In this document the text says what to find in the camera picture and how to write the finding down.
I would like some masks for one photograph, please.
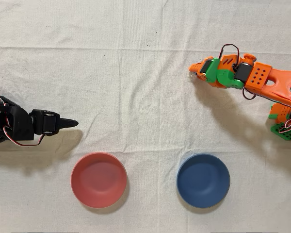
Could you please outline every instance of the white tablecloth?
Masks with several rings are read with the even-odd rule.
[[[0,144],[0,233],[291,233],[291,142],[269,131],[270,102],[188,78],[225,43],[291,70],[291,0],[0,0],[0,95],[80,123],[38,147]],[[129,177],[100,210],[70,188],[94,151]],[[198,152],[231,176],[210,209],[177,194]]]

